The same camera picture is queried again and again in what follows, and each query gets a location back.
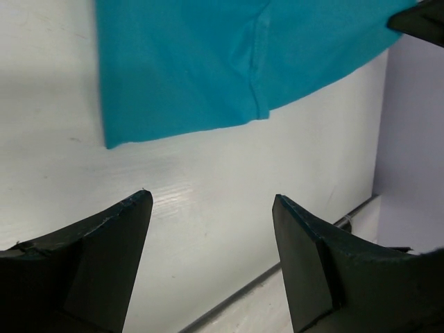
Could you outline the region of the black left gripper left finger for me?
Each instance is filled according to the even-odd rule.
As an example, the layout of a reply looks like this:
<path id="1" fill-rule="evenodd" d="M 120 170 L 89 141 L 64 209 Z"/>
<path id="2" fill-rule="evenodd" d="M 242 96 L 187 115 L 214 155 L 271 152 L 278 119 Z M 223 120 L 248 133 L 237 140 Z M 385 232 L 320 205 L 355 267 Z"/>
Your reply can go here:
<path id="1" fill-rule="evenodd" d="M 153 208 L 140 190 L 1 252 L 2 332 L 121 332 Z"/>

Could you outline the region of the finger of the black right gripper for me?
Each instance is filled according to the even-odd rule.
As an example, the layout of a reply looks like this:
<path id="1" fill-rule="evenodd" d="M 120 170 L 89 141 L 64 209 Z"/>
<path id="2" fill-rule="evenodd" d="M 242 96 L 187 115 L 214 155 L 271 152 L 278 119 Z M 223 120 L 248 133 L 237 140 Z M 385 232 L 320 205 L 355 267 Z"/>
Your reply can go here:
<path id="1" fill-rule="evenodd" d="M 442 44 L 443 15 L 443 0 L 420 1 L 391 16 L 387 27 L 432 44 Z"/>

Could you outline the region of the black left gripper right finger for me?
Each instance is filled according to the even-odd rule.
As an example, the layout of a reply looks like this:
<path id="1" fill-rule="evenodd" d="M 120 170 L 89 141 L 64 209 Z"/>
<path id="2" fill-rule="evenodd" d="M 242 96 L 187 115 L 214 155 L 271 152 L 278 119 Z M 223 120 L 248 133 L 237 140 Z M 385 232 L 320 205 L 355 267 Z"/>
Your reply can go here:
<path id="1" fill-rule="evenodd" d="M 359 238 L 278 195 L 275 239 L 295 332 L 442 332 L 443 251 Z"/>

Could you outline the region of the teal t shirt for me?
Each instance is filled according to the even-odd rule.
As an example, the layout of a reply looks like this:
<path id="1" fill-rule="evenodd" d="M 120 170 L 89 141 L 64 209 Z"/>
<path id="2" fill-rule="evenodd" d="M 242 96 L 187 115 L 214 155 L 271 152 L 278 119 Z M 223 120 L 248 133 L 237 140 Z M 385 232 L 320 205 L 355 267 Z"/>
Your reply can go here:
<path id="1" fill-rule="evenodd" d="M 106 147 L 240 126 L 399 38 L 413 1 L 96 1 Z"/>

